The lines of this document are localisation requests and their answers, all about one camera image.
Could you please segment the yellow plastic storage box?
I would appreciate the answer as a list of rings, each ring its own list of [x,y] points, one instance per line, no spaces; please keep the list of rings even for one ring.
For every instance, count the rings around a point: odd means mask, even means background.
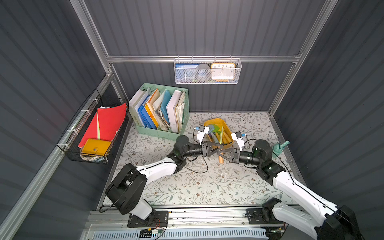
[[[232,132],[230,130],[230,128],[228,127],[228,125],[226,124],[226,122],[223,120],[223,119],[220,119],[220,118],[216,118],[216,119],[211,119],[211,120],[208,120],[206,122],[204,122],[203,124],[205,127],[208,127],[208,125],[213,125],[215,127],[215,130],[214,132],[216,133],[216,136],[217,138],[219,139],[219,134],[218,132],[220,131],[221,127],[224,128],[223,131],[226,131],[227,134],[230,136],[230,138],[232,139]]]

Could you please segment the light green shovel wooden handle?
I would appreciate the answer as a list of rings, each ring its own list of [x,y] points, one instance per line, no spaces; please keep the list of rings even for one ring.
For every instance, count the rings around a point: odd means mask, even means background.
[[[223,148],[218,153],[220,164],[224,164],[231,157],[230,149],[233,147],[232,146],[233,141],[226,131],[223,131],[222,142],[223,142]]]

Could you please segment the green shovel yellow handle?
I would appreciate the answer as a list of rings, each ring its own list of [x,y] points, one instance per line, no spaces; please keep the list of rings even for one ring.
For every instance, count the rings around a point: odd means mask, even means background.
[[[218,132],[218,134],[219,134],[219,143],[221,145],[223,144],[223,130],[224,130],[224,128],[221,127],[220,131]]]

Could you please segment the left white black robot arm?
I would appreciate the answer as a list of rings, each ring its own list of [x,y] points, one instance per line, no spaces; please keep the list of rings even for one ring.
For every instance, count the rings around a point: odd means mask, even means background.
[[[145,187],[155,180],[186,169],[187,158],[209,157],[223,147],[207,141],[193,144],[187,136],[180,135],[173,150],[164,159],[144,166],[125,165],[107,187],[106,196],[122,215],[131,214],[150,222],[156,211],[142,199]]]

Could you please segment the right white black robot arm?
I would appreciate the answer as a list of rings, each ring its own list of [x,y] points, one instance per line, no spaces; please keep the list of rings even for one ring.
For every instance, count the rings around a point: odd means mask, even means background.
[[[256,166],[259,177],[282,191],[305,211],[294,209],[277,198],[263,204],[263,218],[274,218],[302,231],[314,240],[362,240],[355,212],[338,206],[297,181],[288,170],[273,161],[275,153],[266,140],[257,140],[250,152],[242,147],[225,147],[218,155],[231,163]]]

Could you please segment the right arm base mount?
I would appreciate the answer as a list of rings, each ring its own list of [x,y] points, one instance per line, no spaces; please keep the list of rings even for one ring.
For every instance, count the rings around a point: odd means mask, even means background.
[[[246,209],[245,217],[248,219],[250,225],[283,224],[282,221],[275,218],[272,211],[266,210],[265,208]]]

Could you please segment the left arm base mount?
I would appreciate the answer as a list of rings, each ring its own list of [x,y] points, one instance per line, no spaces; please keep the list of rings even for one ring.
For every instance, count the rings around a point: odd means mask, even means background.
[[[146,219],[130,214],[128,228],[165,228],[169,221],[169,211],[153,211]]]

